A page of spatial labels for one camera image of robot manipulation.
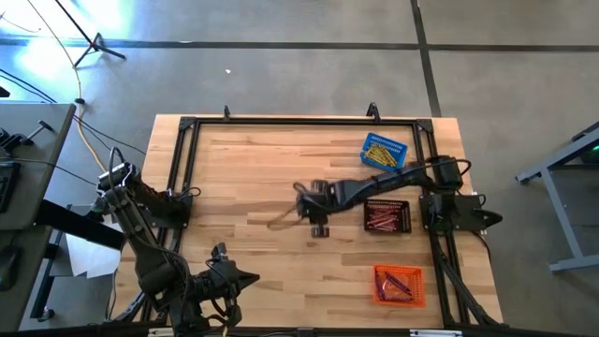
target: yellow objects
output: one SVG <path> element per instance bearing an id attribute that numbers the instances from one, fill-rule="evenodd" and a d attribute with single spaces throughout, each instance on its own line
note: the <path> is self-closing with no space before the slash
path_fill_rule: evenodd
<path id="1" fill-rule="evenodd" d="M 393 158 L 389 150 L 381 145 L 373 144 L 364 155 L 380 164 L 397 167 L 397 160 Z"/>

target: box of pens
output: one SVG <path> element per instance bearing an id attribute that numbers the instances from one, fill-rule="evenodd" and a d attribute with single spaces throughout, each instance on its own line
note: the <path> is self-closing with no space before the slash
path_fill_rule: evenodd
<path id="1" fill-rule="evenodd" d="M 374 301 L 398 306 L 425 306 L 422 269 L 375 265 Z"/>
<path id="2" fill-rule="evenodd" d="M 401 200 L 367 199 L 364 202 L 364 230 L 411 233 L 410 203 Z"/>
<path id="3" fill-rule="evenodd" d="M 364 141 L 359 157 L 364 164 L 395 172 L 402 167 L 407 152 L 407 145 L 371 132 Z"/>

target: yellow cable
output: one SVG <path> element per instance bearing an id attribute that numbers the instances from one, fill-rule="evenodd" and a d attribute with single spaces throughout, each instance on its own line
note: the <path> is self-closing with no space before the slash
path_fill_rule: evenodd
<path id="1" fill-rule="evenodd" d="M 31 3 L 31 0 L 27 0 L 27 2 L 29 3 L 29 5 L 31 5 L 31 7 L 37 13 L 37 16 L 44 22 L 46 27 L 48 27 L 48 30 L 50 30 L 50 32 L 52 33 L 54 38 L 56 38 L 56 41 L 58 41 L 58 44 L 60 44 L 60 46 L 63 48 L 63 51 L 65 52 L 66 57 L 68 58 L 68 62 L 71 63 L 71 66 L 72 66 L 73 70 L 75 71 L 75 76 L 77 77 L 77 88 L 79 91 L 78 95 L 79 95 L 79 98 L 81 98 L 81 80 L 79 78 L 79 72 L 77 71 L 77 68 L 75 67 L 75 64 L 73 63 L 71 56 L 68 54 L 68 51 L 66 51 L 65 45 L 63 45 L 63 42 L 60 41 L 60 38 L 58 38 L 58 36 L 56 34 L 54 34 L 54 31 L 50 28 L 50 25 L 46 22 L 44 17 L 41 16 L 41 14 L 37 10 L 37 8 L 34 6 L 34 4 Z M 83 105 L 81 103 L 78 103 L 77 105 L 78 105 L 77 114 L 79 115 L 79 120 L 77 122 L 77 128 L 79 130 L 79 135 L 81 136 L 83 143 L 85 143 L 85 146 L 87 146 L 90 153 L 92 153 L 92 155 L 94 156 L 94 159 L 95 159 L 95 162 L 97 163 L 97 165 L 100 166 L 100 169 L 102 169 L 102 172 L 105 172 L 106 169 L 104 168 L 104 165 L 102 165 L 100 158 L 98 158 L 97 153 L 95 152 L 94 148 L 92 147 L 92 145 L 90 145 L 87 138 L 85 138 L 85 135 L 83 135 L 83 131 L 81 130 L 81 119 L 83 119 Z"/>

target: butcher block table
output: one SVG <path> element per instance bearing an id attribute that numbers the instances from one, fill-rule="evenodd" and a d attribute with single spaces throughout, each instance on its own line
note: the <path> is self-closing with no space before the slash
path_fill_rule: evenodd
<path id="1" fill-rule="evenodd" d="M 181 117 L 157 115 L 155 119 L 142 177 L 157 190 L 167 186 Z M 453 118 L 433 118 L 432 121 L 438 153 L 464 158 L 458 121 Z M 361 205 L 332 215 L 329 218 L 330 237 L 326 239 L 311 237 L 307 219 L 298 226 L 286 227 L 296 221 L 294 212 L 277 226 L 267 228 L 271 219 L 294 204 L 297 193 L 292 188 L 293 182 L 309 186 L 314 179 L 365 179 L 381 173 L 362 164 L 358 156 L 369 132 L 406 144 L 405 162 L 416 161 L 412 130 L 405 126 L 201 126 L 191 183 L 201 189 L 201 196 L 194 198 L 181 252 L 192 273 L 197 273 L 206 270 L 204 261 L 210 258 L 214 245 L 224 242 L 229 258 L 237 261 L 239 269 L 260 274 L 260 280 L 245 288 L 239 297 L 243 314 L 239 326 L 443 326 L 431 245 L 420 219 L 419 187 L 405 187 L 376 197 L 410 202 L 411 234 L 373 235 L 365 232 L 361 226 Z M 422 144 L 428 156 L 424 135 Z M 177 186 L 181 186 L 184 161 Z M 461 192 L 472 192 L 468 174 L 464 175 Z M 472 233 L 456 232 L 455 237 L 464 283 L 489 315 L 501 321 L 485 247 Z M 421 268 L 426 306 L 414 308 L 375 303 L 374 264 Z M 122 312 L 139 293 L 134 265 L 135 256 L 127 246 L 116 277 L 117 301 L 113 316 Z M 448 279 L 446 282 L 452 314 L 459 317 L 455 291 Z M 202 308 L 204 313 L 214 313 L 209 301 L 203 302 Z"/>

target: white paper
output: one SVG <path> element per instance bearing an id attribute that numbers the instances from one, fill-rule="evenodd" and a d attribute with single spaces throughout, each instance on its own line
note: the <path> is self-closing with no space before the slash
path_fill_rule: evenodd
<path id="1" fill-rule="evenodd" d="M 105 226 L 122 232 L 119 224 L 113 224 L 110 215 L 104 216 Z M 121 251 L 88 242 L 85 239 L 66 234 L 68 254 L 73 275 L 87 272 L 87 278 L 112 274 L 119 267 Z"/>

